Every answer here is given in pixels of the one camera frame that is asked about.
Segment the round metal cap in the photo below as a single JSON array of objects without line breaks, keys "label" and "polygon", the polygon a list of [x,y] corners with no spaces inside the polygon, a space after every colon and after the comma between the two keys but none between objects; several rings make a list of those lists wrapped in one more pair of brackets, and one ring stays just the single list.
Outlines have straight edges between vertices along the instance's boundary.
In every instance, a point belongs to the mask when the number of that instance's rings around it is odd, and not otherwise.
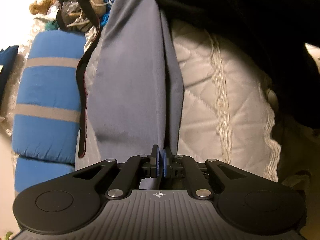
[{"label": "round metal cap", "polygon": [[196,191],[196,195],[198,197],[209,197],[211,195],[211,191],[207,189],[198,189]]},{"label": "round metal cap", "polygon": [[116,189],[112,189],[112,190],[108,191],[108,195],[110,197],[120,197],[120,196],[123,195],[123,191],[120,190],[120,189],[117,189],[117,188]]}]

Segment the round black pad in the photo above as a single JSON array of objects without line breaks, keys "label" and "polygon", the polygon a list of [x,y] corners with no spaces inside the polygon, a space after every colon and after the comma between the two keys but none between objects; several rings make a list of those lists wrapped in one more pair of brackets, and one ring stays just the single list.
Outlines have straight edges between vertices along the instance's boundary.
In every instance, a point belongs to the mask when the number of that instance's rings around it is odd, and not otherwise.
[{"label": "round black pad", "polygon": [[70,207],[72,203],[72,195],[60,190],[45,192],[36,200],[37,207],[47,212],[62,211]]},{"label": "round black pad", "polygon": [[259,190],[249,193],[245,197],[246,204],[259,212],[269,212],[277,210],[281,204],[281,198],[271,191]]},{"label": "round black pad", "polygon": [[289,187],[267,179],[230,180],[218,199],[226,221],[257,235],[274,235],[294,229],[301,220],[305,203]]}]

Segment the small plush toy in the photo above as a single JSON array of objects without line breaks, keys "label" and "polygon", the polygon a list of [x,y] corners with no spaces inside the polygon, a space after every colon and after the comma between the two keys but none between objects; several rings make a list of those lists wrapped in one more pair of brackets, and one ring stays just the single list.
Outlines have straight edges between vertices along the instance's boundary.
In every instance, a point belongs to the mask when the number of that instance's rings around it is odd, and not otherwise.
[{"label": "small plush toy", "polygon": [[34,3],[29,5],[30,13],[33,15],[37,13],[46,14],[55,1],[56,0],[35,0]]},{"label": "small plush toy", "polygon": [[104,4],[103,0],[90,0],[90,4],[94,12],[99,16],[102,17],[107,11],[107,6]]}]

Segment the brown teddy bear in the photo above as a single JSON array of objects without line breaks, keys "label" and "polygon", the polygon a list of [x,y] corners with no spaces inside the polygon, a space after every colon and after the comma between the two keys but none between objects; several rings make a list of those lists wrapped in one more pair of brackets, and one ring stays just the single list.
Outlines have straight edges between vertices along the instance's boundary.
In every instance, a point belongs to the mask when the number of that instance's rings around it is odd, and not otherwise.
[{"label": "brown teddy bear", "polygon": [[46,14],[55,1],[56,0],[35,0],[34,3],[29,5],[30,13],[33,15],[37,13]]}]

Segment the blue cushion with gray stripes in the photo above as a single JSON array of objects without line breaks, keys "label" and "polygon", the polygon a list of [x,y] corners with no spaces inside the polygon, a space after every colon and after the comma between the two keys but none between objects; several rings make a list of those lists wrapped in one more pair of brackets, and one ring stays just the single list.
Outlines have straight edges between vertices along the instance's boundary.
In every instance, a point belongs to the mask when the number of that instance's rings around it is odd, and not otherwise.
[{"label": "blue cushion with gray stripes", "polygon": [[15,108],[12,149],[18,154],[74,164],[80,118],[76,67],[84,44],[82,34],[60,30],[35,37]]},{"label": "blue cushion with gray stripes", "polygon": [[19,156],[14,176],[14,189],[17,193],[28,187],[75,171],[68,164],[43,162]]}]

